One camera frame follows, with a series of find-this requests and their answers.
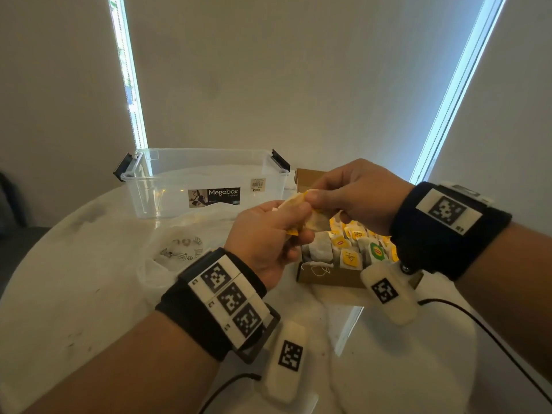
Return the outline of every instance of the wristband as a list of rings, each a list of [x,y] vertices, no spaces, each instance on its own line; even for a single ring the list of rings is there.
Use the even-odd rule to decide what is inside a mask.
[[[412,273],[439,271],[458,279],[512,220],[491,203],[459,185],[418,184],[391,224],[399,259]]]
[[[233,349],[251,363],[280,319],[262,301],[266,292],[265,285],[247,264],[218,248],[180,273],[156,310],[185,330],[216,360],[224,360]],[[253,345],[249,354],[243,352]]]

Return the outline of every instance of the left hand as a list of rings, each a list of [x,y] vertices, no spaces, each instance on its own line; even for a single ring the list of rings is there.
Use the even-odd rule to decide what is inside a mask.
[[[224,249],[237,255],[261,279],[268,290],[281,279],[286,264],[301,255],[298,246],[314,240],[314,232],[303,229],[288,239],[287,229],[301,225],[313,209],[307,202],[273,211],[283,203],[275,200],[241,212],[230,230]]]

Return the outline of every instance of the black wristband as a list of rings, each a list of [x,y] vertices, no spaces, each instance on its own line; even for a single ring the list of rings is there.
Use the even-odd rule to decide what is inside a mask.
[[[417,208],[424,198],[437,190],[439,197],[434,208],[443,200],[453,209],[452,218],[430,216]],[[481,215],[468,228],[454,225],[462,213],[478,212]],[[406,197],[391,224],[391,241],[397,247],[397,255],[412,272],[424,269],[439,271],[456,280],[496,236],[508,226],[512,215],[444,186],[423,182],[414,187]]]
[[[197,344],[218,361],[224,360],[232,349],[232,343],[207,307],[192,291],[188,282],[224,255],[245,276],[261,298],[266,295],[266,287],[254,271],[236,255],[219,248],[206,254],[178,275],[176,283],[163,294],[161,302],[155,308],[186,331]],[[250,347],[259,339],[261,333],[262,329],[258,328],[242,348]]]

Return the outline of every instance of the window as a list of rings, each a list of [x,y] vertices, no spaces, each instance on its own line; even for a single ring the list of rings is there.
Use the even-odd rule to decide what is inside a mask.
[[[109,0],[109,9],[113,20],[115,39],[119,50],[122,79],[125,84],[126,102],[128,104],[130,122],[133,127],[136,149],[147,148],[146,129],[143,124],[142,106],[136,82],[133,51],[130,46],[129,27],[123,0]]]
[[[410,182],[427,180],[506,0],[484,0]]]

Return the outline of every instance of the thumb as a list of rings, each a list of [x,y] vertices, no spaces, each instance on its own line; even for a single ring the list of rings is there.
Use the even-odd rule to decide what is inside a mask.
[[[308,190],[305,201],[313,206],[313,209],[322,210],[346,210],[350,203],[350,185],[335,190]]]
[[[307,202],[298,206],[286,206],[277,211],[267,212],[272,228],[290,229],[305,222],[313,213],[313,208]]]

